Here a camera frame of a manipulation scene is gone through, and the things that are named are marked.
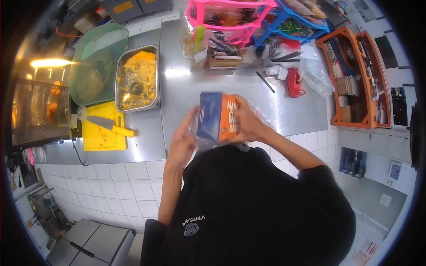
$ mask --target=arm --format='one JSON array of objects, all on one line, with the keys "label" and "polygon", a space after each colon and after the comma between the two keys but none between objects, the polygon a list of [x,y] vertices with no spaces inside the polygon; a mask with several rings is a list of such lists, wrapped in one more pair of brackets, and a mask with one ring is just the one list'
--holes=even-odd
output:
[{"label": "arm", "polygon": [[170,224],[170,219],[181,193],[184,168],[188,164],[194,149],[197,148],[195,137],[191,135],[189,129],[197,112],[198,107],[192,108],[175,131],[166,165],[164,166],[158,221],[166,226]]},{"label": "arm", "polygon": [[234,111],[234,116],[240,120],[240,132],[231,139],[232,142],[260,141],[270,145],[286,157],[299,170],[325,165],[315,155],[289,141],[264,125],[250,110],[247,101],[241,96],[233,95],[240,108]]}]

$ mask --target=red tape dispenser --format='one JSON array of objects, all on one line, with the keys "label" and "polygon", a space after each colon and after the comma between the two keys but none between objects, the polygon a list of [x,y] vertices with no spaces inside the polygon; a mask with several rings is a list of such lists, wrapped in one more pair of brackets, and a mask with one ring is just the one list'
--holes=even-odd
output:
[{"label": "red tape dispenser", "polygon": [[305,95],[306,92],[302,90],[302,77],[297,73],[297,69],[292,67],[287,69],[287,87],[291,98],[297,98]]}]

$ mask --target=stainless steel counter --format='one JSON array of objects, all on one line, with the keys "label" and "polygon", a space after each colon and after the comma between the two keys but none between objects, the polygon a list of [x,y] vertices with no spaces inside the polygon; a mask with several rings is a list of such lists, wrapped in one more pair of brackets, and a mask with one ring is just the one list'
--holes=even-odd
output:
[{"label": "stainless steel counter", "polygon": [[[127,42],[128,50],[146,45],[160,46],[160,29],[147,31],[132,37]],[[127,139],[124,151],[85,152],[83,141],[75,141],[80,158],[88,164],[129,163],[166,159],[160,104],[153,109],[124,114],[126,127],[138,131]],[[70,141],[45,146],[47,164],[80,164]]]},{"label": "stainless steel counter", "polygon": [[199,104],[202,91],[241,95],[259,107],[283,136],[327,129],[325,98],[304,83],[302,89],[306,95],[290,98],[286,81],[266,77],[276,92],[273,93],[255,73],[257,70],[266,76],[261,60],[251,66],[239,67],[235,72],[208,69],[190,72],[190,63],[185,61],[179,40],[179,23],[164,22],[160,37],[160,101],[166,150],[170,148],[173,133],[183,117],[192,106]]},{"label": "stainless steel counter", "polygon": [[[325,98],[302,84],[306,95],[288,96],[287,84],[274,77],[266,77],[276,93],[273,93],[255,71],[263,73],[259,60],[251,66],[241,66],[235,72],[196,69],[182,54],[180,23],[162,23],[161,30],[144,32],[129,38],[128,49],[149,44],[160,48],[159,88],[160,102],[150,110],[124,115],[126,126],[139,131],[134,138],[127,138],[127,150],[108,152],[84,152],[81,139],[75,145],[81,159],[88,164],[129,163],[166,159],[166,150],[177,126],[191,107],[199,104],[202,91],[238,93],[260,108],[281,135],[294,135],[327,129]],[[47,164],[79,164],[70,141],[45,146]]]}]

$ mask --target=black shirt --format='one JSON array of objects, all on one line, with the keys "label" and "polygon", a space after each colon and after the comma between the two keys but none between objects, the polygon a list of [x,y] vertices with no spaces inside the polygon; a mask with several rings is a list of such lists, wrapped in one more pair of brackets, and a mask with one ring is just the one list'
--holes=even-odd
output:
[{"label": "black shirt", "polygon": [[141,265],[339,265],[355,214],[326,166],[298,179],[260,148],[197,155],[170,225],[149,219]]}]

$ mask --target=yellow cutting board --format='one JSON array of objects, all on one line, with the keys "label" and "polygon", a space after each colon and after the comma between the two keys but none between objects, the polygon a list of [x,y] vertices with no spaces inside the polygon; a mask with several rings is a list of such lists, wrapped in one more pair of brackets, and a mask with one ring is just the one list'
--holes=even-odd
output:
[{"label": "yellow cutting board", "polygon": [[[87,108],[87,116],[89,115],[113,119],[116,126],[120,125],[118,121],[121,120],[121,127],[124,127],[124,114],[118,112],[114,101]],[[89,121],[81,123],[81,130],[83,133],[83,147],[87,152],[127,149],[126,137],[111,130]]]}]

